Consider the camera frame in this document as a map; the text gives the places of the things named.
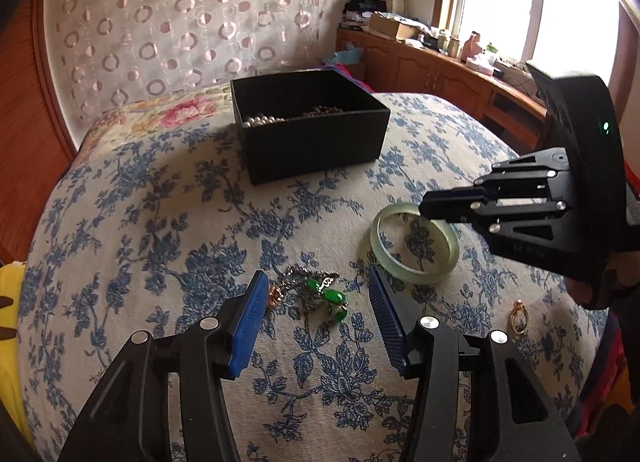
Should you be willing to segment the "green jade bangle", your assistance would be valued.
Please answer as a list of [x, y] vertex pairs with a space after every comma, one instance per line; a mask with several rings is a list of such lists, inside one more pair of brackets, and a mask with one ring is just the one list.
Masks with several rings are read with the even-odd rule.
[[[409, 265], [385, 246], [383, 223], [390, 217], [409, 222], [404, 248], [410, 253]], [[413, 285], [433, 285], [454, 271], [460, 256], [457, 234], [443, 220], [424, 218], [416, 204], [387, 205], [374, 217], [369, 231], [371, 251], [376, 262], [393, 278]]]

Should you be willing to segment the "rose gold flower brooch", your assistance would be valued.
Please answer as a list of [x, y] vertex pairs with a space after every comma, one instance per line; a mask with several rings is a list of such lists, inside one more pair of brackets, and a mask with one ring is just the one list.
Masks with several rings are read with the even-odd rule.
[[285, 289], [277, 284], [271, 284], [269, 288], [269, 301], [268, 305], [271, 309], [278, 308], [283, 301]]

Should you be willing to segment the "black jewelry box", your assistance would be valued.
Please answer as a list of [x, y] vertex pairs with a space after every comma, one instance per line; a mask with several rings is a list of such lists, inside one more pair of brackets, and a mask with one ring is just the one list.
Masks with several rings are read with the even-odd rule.
[[332, 68], [231, 81], [252, 185], [365, 164], [382, 151], [390, 109]]

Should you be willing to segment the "wooden sideboard cabinet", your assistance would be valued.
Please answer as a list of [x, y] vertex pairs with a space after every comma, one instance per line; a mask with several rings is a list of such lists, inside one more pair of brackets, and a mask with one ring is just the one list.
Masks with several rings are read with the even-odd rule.
[[362, 50], [362, 80], [374, 91], [434, 94], [508, 139], [519, 152], [538, 147], [546, 109], [510, 84], [430, 49], [337, 29], [335, 48], [344, 50], [349, 44]]

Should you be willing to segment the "pink figurine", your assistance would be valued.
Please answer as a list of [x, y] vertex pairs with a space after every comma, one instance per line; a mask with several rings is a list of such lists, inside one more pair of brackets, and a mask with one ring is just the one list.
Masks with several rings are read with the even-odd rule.
[[465, 41], [461, 53], [460, 60], [466, 62], [469, 58], [475, 58], [477, 55], [483, 52], [483, 48], [480, 47], [480, 34], [478, 32], [471, 32], [471, 36]]

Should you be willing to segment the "blue floral white quilt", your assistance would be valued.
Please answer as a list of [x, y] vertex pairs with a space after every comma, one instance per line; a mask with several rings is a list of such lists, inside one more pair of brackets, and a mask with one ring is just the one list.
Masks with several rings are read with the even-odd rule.
[[414, 385], [390, 366], [369, 303], [372, 221], [513, 153], [434, 96], [382, 102], [390, 121], [368, 165], [252, 185], [231, 112], [70, 167], [38, 223], [18, 314], [22, 398], [44, 460], [131, 333], [185, 331], [256, 270], [285, 294], [224, 389], [241, 458], [399, 458]]

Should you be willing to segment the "teal tissue bag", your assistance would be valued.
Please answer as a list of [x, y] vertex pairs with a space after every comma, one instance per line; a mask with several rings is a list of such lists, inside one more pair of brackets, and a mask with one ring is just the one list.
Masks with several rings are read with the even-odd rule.
[[357, 65], [361, 61], [362, 54], [363, 49], [355, 46], [349, 41], [344, 49], [337, 50], [332, 55], [324, 58], [323, 63], [326, 65]]

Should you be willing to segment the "cardboard box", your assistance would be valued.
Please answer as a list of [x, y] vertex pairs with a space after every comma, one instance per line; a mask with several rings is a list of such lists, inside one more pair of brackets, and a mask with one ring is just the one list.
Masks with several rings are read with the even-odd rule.
[[393, 39], [416, 38], [420, 32], [420, 26], [413, 20], [403, 18], [390, 13], [375, 12], [368, 21], [370, 32], [380, 34]]

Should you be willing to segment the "pink floral bed blanket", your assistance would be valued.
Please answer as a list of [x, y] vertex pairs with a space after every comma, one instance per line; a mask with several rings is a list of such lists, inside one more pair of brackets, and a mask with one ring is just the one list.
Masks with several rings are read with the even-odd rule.
[[72, 167], [138, 141], [232, 112], [230, 84], [173, 93], [106, 112], [87, 131]]

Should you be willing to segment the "wooden headboard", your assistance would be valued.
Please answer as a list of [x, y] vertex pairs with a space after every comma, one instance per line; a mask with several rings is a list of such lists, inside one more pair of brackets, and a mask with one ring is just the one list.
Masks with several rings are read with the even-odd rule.
[[25, 260], [77, 151], [54, 91], [44, 0], [20, 0], [1, 32], [1, 261]]

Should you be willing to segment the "pink circle lace curtain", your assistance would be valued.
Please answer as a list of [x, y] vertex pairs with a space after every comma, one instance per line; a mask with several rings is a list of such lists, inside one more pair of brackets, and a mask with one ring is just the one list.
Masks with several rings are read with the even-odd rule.
[[137, 101], [317, 58], [326, 0], [47, 0], [68, 125]]

